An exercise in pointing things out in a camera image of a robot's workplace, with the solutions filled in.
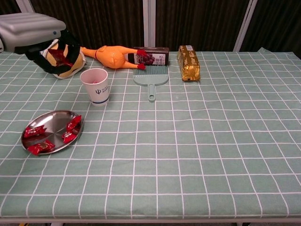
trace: rubber chicken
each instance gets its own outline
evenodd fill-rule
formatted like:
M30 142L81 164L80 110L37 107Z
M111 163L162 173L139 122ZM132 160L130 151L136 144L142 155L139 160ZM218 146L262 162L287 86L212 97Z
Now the rubber chicken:
M132 64L125 59L125 54L136 53L141 56L146 56L145 50L126 48L123 46L102 46L99 49L87 49L85 47L81 48L82 53L85 56L92 57L98 60L106 67L113 69L117 68L137 68L145 70L144 64Z

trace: stuffed toy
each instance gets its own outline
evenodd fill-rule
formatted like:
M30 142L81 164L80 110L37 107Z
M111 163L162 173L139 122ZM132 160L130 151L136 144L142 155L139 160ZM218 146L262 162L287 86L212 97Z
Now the stuffed toy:
M143 63L135 65L128 62L125 54L136 53L140 56L147 56L146 51L143 49L126 48L123 46L102 46L99 49L81 48L85 56L92 57L102 63L104 66L117 69L117 68L137 68L144 70Z
M42 51L42 55L44 56L45 59L47 59L50 62L52 66L57 65L57 60L54 58L53 55L51 55L49 49L57 49L57 47L58 47L58 39L55 39L46 50ZM63 55L67 56L67 53L68 53L68 45L66 45ZM86 64L85 55L80 51L77 60L75 61L75 63L73 64L72 68L69 71L64 72L62 74L53 74L53 75L59 79L69 78L74 74L76 74L78 71L80 71L85 66L85 64Z

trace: paper cup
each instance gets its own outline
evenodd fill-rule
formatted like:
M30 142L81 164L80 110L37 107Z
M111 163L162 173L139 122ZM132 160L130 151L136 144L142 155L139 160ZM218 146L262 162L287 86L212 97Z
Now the paper cup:
M108 73L101 68L92 68L80 75L80 80L94 106L106 105L109 101Z

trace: gold bar package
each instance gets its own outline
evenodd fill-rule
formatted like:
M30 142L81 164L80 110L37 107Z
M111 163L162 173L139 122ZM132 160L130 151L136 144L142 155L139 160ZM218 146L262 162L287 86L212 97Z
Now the gold bar package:
M178 51L178 62L183 81L199 81L200 66L198 57L192 46L180 46Z

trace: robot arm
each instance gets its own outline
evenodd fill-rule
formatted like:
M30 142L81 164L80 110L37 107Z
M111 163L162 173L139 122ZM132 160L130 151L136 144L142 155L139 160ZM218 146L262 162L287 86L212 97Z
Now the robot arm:
M54 39L58 39L58 49L62 56L57 66L52 66L40 53L47 49ZM68 45L68 54L63 51ZM63 21L38 13L15 13L0 16L0 53L25 54L44 71L61 74L71 69L80 51L77 40L68 32Z

